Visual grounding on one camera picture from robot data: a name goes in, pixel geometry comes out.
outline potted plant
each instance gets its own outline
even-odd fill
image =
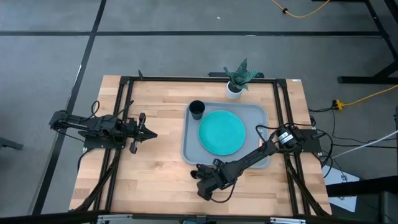
[[[243,89],[249,90],[246,83],[250,82],[257,73],[256,70],[248,71],[248,59],[245,58],[236,72],[229,72],[224,67],[225,73],[229,76],[229,82],[226,84],[226,97],[230,100],[238,100],[243,92]]]

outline black cup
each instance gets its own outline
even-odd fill
[[[191,111],[193,119],[199,120],[205,111],[205,104],[200,100],[192,101],[191,104],[189,104],[189,111]]]

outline yellow cable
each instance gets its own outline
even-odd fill
[[[282,6],[280,6],[280,4],[278,4],[275,0],[271,0],[271,1],[274,2],[281,10],[284,10],[284,8],[283,8]],[[288,15],[290,15],[290,16],[292,16],[292,17],[294,17],[294,18],[304,18],[304,17],[310,16],[310,15],[316,13],[319,9],[321,9],[323,6],[325,6],[325,5],[328,4],[329,2],[330,2],[330,0],[327,0],[327,1],[326,1],[325,3],[323,3],[318,9],[316,9],[316,10],[314,10],[314,11],[312,11],[312,12],[310,12],[310,13],[308,13],[307,15],[304,15],[304,16],[296,16],[296,15],[291,14],[289,11],[286,11],[285,13],[288,14]]]
[[[361,102],[361,101],[363,101],[363,100],[369,99],[370,97],[374,97],[374,96],[376,96],[376,95],[378,95],[378,94],[385,93],[385,92],[390,91],[390,90],[392,90],[392,89],[394,89],[394,88],[397,88],[397,87],[398,87],[398,85],[394,85],[394,86],[391,87],[391,88],[388,88],[388,89],[386,89],[386,90],[383,90],[383,91],[380,91],[380,92],[377,92],[377,93],[373,93],[372,95],[366,96],[366,97],[364,97],[364,98],[362,98],[362,99],[359,99],[359,100],[357,100],[357,101],[354,101],[354,102],[352,102],[352,103],[341,103],[341,106],[342,106],[342,107],[345,107],[345,106],[354,105],[354,104],[359,103],[359,102]]]

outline white pot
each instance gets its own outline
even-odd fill
[[[228,97],[228,99],[230,100],[238,100],[240,99],[243,89],[239,92],[239,93],[234,93],[231,90],[229,90],[228,88],[229,82],[226,84],[226,97]]]

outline white cable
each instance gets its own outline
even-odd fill
[[[365,144],[365,145],[362,145],[362,146],[356,147],[356,148],[354,148],[354,149],[350,149],[350,150],[348,150],[348,151],[345,151],[345,152],[343,152],[343,153],[340,153],[340,154],[338,154],[337,156],[333,156],[332,159],[336,159],[337,157],[342,156],[342,155],[344,155],[344,154],[346,154],[346,153],[353,152],[353,151],[358,150],[358,149],[361,149],[361,148],[363,148],[363,147],[370,146],[370,145],[372,145],[372,144],[378,143],[379,141],[383,141],[383,140],[385,140],[386,138],[388,138],[388,137],[390,137],[390,136],[392,136],[392,135],[395,135],[395,134],[397,134],[397,133],[398,133],[398,130],[397,130],[397,131],[394,131],[393,133],[391,133],[391,134],[389,134],[389,135],[387,135],[386,137],[380,138],[380,139],[377,140],[377,141],[367,143],[367,144]]]

